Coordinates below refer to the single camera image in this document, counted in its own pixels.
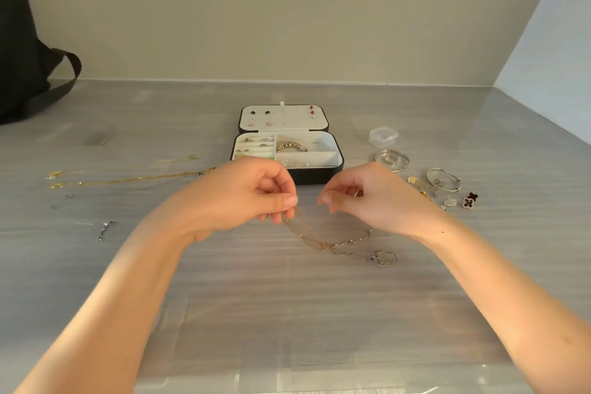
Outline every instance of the jewelry box lid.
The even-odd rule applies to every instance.
[[[251,105],[242,108],[241,133],[259,131],[328,131],[320,106],[305,104]]]

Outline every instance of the hand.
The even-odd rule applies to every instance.
[[[284,166],[271,159],[232,160],[179,190],[143,221],[186,244],[257,217],[281,223],[297,204],[296,186]]]
[[[426,239],[447,215],[386,167],[367,163],[336,174],[318,197],[330,212],[343,211],[368,225]]]

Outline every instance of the jewelry box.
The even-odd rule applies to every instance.
[[[230,159],[257,156],[283,164],[298,185],[325,184],[344,158],[320,106],[255,105],[242,108],[240,134]]]

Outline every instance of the wall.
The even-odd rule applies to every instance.
[[[491,85],[538,1],[31,4],[41,38],[80,54],[86,78]]]
[[[495,85],[591,143],[591,0],[541,0]]]

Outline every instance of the forearm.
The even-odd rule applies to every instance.
[[[139,227],[17,393],[130,393],[184,246]]]
[[[455,219],[424,244],[452,272],[538,393],[591,392],[591,327]]]

